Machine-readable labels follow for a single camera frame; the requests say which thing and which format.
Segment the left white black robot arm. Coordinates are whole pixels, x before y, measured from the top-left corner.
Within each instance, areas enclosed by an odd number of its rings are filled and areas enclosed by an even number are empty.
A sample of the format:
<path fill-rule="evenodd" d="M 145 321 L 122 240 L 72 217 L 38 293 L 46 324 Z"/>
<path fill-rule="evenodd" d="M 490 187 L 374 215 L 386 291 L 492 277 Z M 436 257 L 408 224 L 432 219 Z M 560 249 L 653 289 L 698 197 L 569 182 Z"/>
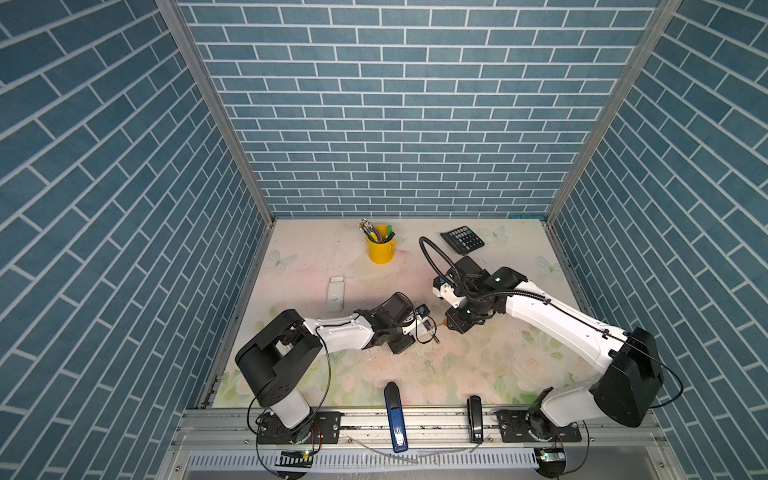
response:
<path fill-rule="evenodd" d="M 435 332 L 428 307 L 414 306 L 400 292 L 372 309 L 357 309 L 341 318 L 305 318 L 287 309 L 240 348 L 235 363 L 256 402 L 284 427 L 296 430 L 315 413 L 297 385 L 319 355 L 382 345 L 398 355 L 426 341 L 422 333 Z"/>

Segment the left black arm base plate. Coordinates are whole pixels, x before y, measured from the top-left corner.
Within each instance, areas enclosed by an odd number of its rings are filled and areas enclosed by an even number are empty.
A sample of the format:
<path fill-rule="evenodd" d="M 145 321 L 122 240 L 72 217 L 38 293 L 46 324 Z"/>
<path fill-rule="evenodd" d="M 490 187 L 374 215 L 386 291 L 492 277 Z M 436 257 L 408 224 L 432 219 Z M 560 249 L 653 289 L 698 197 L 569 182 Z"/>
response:
<path fill-rule="evenodd" d="M 320 411 L 298 426 L 287 428 L 280 419 L 268 412 L 258 428 L 259 442 L 275 445 L 337 444 L 342 414 L 339 411 Z"/>

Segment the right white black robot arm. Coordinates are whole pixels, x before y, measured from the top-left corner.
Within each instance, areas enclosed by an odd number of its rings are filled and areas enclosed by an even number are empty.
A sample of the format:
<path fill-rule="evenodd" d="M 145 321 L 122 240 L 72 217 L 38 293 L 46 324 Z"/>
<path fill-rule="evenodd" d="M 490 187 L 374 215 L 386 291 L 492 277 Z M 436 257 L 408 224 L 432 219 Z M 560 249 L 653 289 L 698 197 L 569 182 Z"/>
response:
<path fill-rule="evenodd" d="M 637 427 L 663 386 L 652 334 L 640 327 L 626 331 L 597 320 L 509 267 L 490 273 L 464 256 L 434 278 L 433 292 L 449 304 L 446 325 L 453 331 L 465 333 L 506 314 L 549 335 L 595 370 L 590 379 L 542 390 L 524 417 L 538 438 L 548 440 L 558 428 L 602 417 Z"/>

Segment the white remote control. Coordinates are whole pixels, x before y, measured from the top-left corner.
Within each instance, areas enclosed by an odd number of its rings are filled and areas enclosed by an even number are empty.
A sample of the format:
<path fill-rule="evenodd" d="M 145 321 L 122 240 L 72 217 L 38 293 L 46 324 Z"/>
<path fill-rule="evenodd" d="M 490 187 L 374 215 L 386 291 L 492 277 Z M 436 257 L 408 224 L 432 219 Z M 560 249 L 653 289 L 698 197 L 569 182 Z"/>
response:
<path fill-rule="evenodd" d="M 345 278 L 332 276 L 326 291 L 326 307 L 330 312 L 341 312 L 344 305 Z"/>

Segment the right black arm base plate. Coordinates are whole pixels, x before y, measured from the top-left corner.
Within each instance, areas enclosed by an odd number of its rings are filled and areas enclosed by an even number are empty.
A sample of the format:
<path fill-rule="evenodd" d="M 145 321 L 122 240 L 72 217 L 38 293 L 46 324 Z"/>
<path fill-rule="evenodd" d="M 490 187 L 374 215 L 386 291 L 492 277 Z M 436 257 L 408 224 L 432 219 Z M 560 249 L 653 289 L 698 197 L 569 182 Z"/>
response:
<path fill-rule="evenodd" d="M 528 409 L 500 409 L 494 412 L 504 443 L 578 443 L 582 435 L 575 423 L 557 427 L 539 413 Z"/>

